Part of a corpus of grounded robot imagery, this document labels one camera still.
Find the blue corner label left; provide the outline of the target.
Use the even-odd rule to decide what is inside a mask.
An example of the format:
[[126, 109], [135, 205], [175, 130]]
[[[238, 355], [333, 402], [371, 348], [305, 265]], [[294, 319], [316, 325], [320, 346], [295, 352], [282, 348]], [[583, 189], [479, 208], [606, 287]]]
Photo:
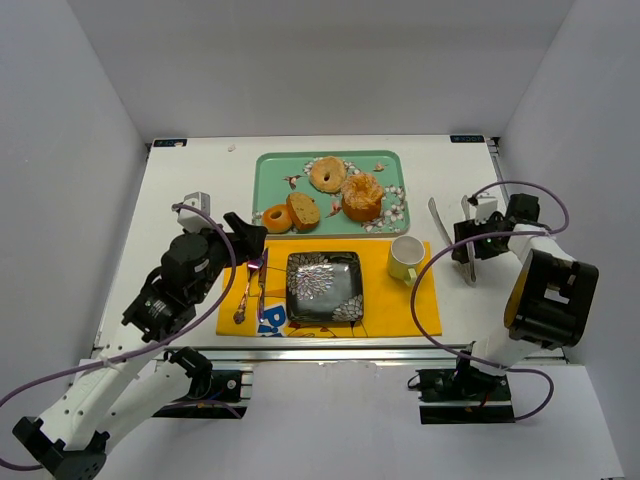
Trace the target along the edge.
[[153, 148], [181, 148], [187, 145], [186, 139], [155, 139]]

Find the black floral square plate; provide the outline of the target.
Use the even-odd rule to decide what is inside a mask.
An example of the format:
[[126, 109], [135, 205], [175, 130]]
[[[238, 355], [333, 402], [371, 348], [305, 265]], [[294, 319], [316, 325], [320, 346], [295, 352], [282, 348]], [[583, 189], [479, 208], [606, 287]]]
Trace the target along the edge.
[[353, 251], [296, 252], [286, 263], [286, 312], [298, 323], [355, 323], [364, 318], [360, 257]]

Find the light green mug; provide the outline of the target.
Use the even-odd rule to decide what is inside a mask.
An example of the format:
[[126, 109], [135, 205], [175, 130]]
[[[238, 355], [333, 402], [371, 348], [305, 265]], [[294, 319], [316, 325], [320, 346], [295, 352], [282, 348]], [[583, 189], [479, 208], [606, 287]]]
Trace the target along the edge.
[[398, 237], [389, 249], [387, 273], [412, 287], [425, 256], [426, 248], [419, 239], [409, 235]]

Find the small orange donut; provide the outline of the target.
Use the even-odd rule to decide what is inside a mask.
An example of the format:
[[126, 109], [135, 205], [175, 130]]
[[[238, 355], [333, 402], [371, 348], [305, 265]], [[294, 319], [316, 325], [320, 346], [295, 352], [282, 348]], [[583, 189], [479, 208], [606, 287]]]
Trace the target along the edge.
[[262, 224], [269, 234], [282, 234], [288, 232], [293, 221], [286, 204], [274, 205], [263, 212]]

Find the blue corner label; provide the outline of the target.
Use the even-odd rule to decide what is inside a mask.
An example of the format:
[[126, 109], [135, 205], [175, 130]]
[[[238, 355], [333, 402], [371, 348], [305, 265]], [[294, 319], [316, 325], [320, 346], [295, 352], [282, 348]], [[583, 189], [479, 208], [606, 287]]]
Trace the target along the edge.
[[186, 139], [155, 139], [153, 148], [181, 148], [187, 145]]
[[452, 143], [485, 143], [482, 135], [450, 135], [449, 138]]

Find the tall sugared bundt cake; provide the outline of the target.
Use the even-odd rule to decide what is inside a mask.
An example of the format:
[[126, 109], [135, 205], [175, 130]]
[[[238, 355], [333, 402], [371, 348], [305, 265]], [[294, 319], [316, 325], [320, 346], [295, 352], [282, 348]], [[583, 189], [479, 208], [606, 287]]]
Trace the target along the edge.
[[341, 187], [342, 210], [355, 222], [368, 222], [380, 215], [384, 189], [371, 173], [349, 176]]

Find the green floral serving tray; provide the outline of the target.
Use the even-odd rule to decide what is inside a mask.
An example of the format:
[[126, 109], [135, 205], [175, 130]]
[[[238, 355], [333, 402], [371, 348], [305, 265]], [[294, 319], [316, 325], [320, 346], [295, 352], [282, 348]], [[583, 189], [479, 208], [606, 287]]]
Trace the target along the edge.
[[[348, 174], [371, 173], [384, 190], [381, 213], [368, 223], [356, 223], [341, 211], [341, 196], [324, 193], [310, 182], [317, 161], [334, 156], [344, 161]], [[408, 232], [410, 213], [400, 157], [388, 150], [348, 150], [267, 153], [256, 162], [252, 215], [262, 223], [268, 208], [283, 204], [291, 193], [310, 196], [321, 214], [319, 225], [306, 233], [309, 237], [397, 236]]]

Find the metal kitchen tongs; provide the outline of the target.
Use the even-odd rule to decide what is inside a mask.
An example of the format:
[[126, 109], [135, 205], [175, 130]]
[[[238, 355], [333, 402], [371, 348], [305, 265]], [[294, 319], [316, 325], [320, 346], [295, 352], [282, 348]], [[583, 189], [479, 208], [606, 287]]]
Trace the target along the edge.
[[[447, 246], [451, 246], [453, 244], [453, 241], [444, 223], [442, 222], [442, 219], [437, 209], [436, 201], [433, 197], [429, 198], [427, 206], [442, 240], [445, 242]], [[476, 283], [476, 274], [475, 274], [473, 259], [470, 259], [469, 262], [466, 264], [462, 264], [458, 261], [455, 261], [454, 265], [458, 273], [462, 276], [465, 283], [470, 287], [474, 287]]]

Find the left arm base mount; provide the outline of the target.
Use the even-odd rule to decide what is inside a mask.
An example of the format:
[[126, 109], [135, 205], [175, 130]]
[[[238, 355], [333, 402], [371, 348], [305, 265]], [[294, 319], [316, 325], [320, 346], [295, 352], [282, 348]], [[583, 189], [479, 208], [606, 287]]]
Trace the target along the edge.
[[166, 362], [185, 367], [190, 384], [183, 396], [162, 407], [154, 414], [155, 418], [240, 420], [244, 417], [251, 398], [252, 370], [215, 367], [191, 347], [165, 352], [159, 366]]

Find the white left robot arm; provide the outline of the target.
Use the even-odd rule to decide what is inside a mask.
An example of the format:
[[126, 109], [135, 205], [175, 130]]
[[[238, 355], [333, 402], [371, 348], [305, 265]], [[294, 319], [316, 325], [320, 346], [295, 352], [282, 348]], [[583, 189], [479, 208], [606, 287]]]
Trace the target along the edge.
[[224, 269], [235, 270], [263, 253], [266, 228], [225, 214], [223, 231], [196, 210], [125, 310], [100, 359], [76, 367], [67, 392], [37, 417], [23, 417], [16, 439], [54, 479], [93, 479], [108, 454], [134, 428], [175, 400], [195, 404], [209, 387], [212, 364], [198, 351], [172, 353], [135, 390], [128, 388], [158, 349], [194, 325], [196, 307]]

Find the glazed bagel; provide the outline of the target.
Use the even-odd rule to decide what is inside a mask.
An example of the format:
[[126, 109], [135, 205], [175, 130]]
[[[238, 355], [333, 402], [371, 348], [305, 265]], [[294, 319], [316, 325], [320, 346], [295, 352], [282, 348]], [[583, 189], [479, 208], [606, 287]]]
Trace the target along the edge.
[[309, 180], [314, 188], [324, 193], [337, 193], [347, 177], [344, 161], [335, 156], [323, 157], [316, 161], [309, 172]]

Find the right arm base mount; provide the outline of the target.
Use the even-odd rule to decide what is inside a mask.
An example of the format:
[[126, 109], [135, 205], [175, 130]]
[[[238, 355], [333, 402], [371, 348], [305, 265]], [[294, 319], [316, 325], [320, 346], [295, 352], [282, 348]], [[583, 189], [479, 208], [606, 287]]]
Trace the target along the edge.
[[488, 381], [472, 378], [472, 386], [460, 386], [455, 369], [422, 369], [407, 381], [418, 394], [422, 425], [480, 425], [515, 422], [511, 390], [505, 377]]

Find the iridescent purple fork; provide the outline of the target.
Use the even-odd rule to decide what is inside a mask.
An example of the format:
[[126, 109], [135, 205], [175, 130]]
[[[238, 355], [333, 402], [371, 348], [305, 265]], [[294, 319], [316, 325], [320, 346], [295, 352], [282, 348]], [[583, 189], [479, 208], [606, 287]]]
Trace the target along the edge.
[[250, 296], [251, 282], [254, 276], [260, 271], [263, 264], [263, 257], [250, 260], [246, 266], [246, 285], [241, 300], [233, 314], [233, 320], [236, 324], [242, 324], [246, 318], [246, 309]]

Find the sliced bread piece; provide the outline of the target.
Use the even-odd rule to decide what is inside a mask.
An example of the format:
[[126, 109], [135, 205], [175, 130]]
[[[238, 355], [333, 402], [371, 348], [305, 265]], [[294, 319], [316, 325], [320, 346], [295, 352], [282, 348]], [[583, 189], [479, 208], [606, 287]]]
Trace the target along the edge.
[[288, 195], [286, 205], [298, 231], [312, 230], [320, 223], [320, 210], [309, 195], [293, 192]]

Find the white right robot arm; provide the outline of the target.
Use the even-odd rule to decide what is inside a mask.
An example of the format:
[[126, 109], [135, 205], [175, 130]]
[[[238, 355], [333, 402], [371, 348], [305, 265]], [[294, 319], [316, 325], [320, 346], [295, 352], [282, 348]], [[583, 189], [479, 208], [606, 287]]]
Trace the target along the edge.
[[560, 248], [550, 228], [539, 222], [536, 196], [514, 194], [504, 213], [491, 196], [464, 197], [463, 222], [454, 225], [457, 242], [480, 234], [506, 236], [476, 240], [458, 247], [452, 259], [471, 279], [473, 263], [512, 253], [522, 268], [507, 301], [503, 325], [474, 341], [457, 361], [450, 385], [463, 398], [496, 388], [506, 370], [540, 350], [573, 347], [582, 338], [594, 297], [598, 269], [574, 259]]

